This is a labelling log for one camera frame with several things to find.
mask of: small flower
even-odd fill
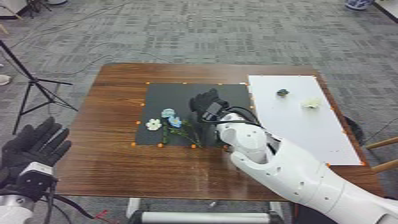
[[[320,107],[322,104],[322,99],[318,97],[310,98],[304,102],[302,102],[302,106],[317,109]]]
[[[182,128],[182,120],[180,120],[180,117],[169,117],[169,123],[171,123],[171,126],[174,127],[174,128]]]
[[[162,127],[160,119],[151,119],[146,123],[146,127],[150,131],[157,131]]]
[[[176,115],[176,112],[171,108],[164,109],[162,111],[162,118],[169,118],[169,117],[174,117]]]

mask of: white flower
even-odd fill
[[[160,119],[151,119],[146,123],[146,127],[150,131],[157,131],[162,127]]]
[[[310,98],[304,102],[302,102],[302,106],[311,108],[311,109],[317,109],[320,107],[320,104],[322,104],[322,100],[318,97],[315,98]]]

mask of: robotic arm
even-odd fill
[[[267,132],[256,119],[231,112],[215,90],[190,100],[190,108],[199,122],[217,125],[233,164],[281,197],[340,224],[398,223],[398,202],[365,191],[288,139]]]

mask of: white object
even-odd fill
[[[27,220],[32,217],[34,217],[34,213],[27,208],[0,205],[0,223],[2,224],[25,224]]]
[[[141,199],[130,198],[127,217],[130,218],[141,207]],[[144,212],[143,223],[270,223],[267,213],[199,213],[199,212]]]
[[[302,102],[302,106],[310,109],[317,109],[320,107],[320,105],[322,105],[322,99],[318,97],[310,98]]]
[[[270,190],[340,224],[398,223],[398,202],[366,192],[286,139],[267,164],[253,162],[238,150],[231,161]]]
[[[267,131],[290,139],[331,165],[361,165],[359,156],[313,76],[249,76],[258,118]],[[278,96],[286,89],[286,97]],[[320,98],[317,110],[302,107]]]
[[[0,5],[4,5],[15,13],[18,13],[27,6],[27,0],[0,0]],[[0,16],[15,16],[9,10],[0,8]]]
[[[162,127],[160,119],[150,119],[150,122],[146,123],[146,127],[150,131],[157,131]]]
[[[377,0],[377,4],[386,9],[386,11],[391,13],[395,18],[398,18],[398,0]]]
[[[7,85],[11,81],[11,77],[7,75],[0,75],[0,86]]]
[[[230,113],[222,121],[244,121],[238,114]],[[233,151],[240,151],[256,163],[267,162],[267,135],[263,129],[244,123],[217,125],[221,140],[231,145]]]
[[[27,168],[23,169],[20,176],[29,172],[29,171],[38,171],[43,174],[47,174],[48,176],[54,176],[54,168],[45,165],[43,163],[32,162],[27,166]]]
[[[50,5],[61,5],[68,2],[68,0],[48,0]]]

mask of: table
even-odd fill
[[[57,193],[77,196],[270,200],[283,198],[242,173],[222,150],[132,147],[146,87],[153,83],[247,83],[247,74],[313,75],[350,141],[365,155],[317,70],[310,66],[111,64],[103,66],[71,125],[73,147],[59,163]],[[333,167],[382,195],[368,165]]]

